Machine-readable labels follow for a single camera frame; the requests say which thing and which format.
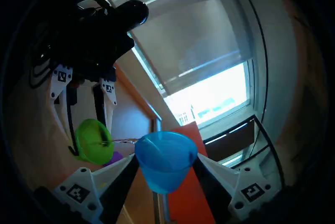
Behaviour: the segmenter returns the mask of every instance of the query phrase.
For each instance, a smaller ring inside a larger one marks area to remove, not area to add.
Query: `roller shade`
[[[242,18],[234,17],[233,28],[224,3],[231,8],[231,0],[147,3],[149,20],[133,34],[168,95],[251,57]]]
[[[127,0],[110,0],[118,6]],[[131,32],[164,97],[251,58],[234,0],[142,0],[148,21]]]

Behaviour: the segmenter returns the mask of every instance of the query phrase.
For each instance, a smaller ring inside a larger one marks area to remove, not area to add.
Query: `green plastic bowl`
[[[75,131],[79,156],[77,159],[103,165],[114,152],[114,144],[107,128],[96,119],[84,120]]]

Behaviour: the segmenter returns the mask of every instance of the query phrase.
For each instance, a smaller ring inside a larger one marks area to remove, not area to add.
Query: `window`
[[[164,100],[181,125],[196,121],[199,128],[205,127],[249,104],[244,65],[247,63],[202,80]]]
[[[253,103],[248,30],[231,0],[143,1],[150,16],[130,31],[132,51],[160,96],[147,93],[164,99],[180,125],[201,129]]]

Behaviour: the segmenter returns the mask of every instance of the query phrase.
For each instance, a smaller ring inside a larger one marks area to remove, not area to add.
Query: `orange board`
[[[207,156],[196,122],[172,131],[183,134],[194,141],[198,152]],[[190,169],[180,187],[168,194],[170,219],[178,224],[214,224],[214,218],[193,168]]]

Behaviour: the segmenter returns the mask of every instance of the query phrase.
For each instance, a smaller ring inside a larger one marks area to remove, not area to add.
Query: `blue plastic cup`
[[[194,142],[175,132],[158,131],[140,138],[135,155],[144,178],[156,193],[171,193],[184,180],[198,154]]]

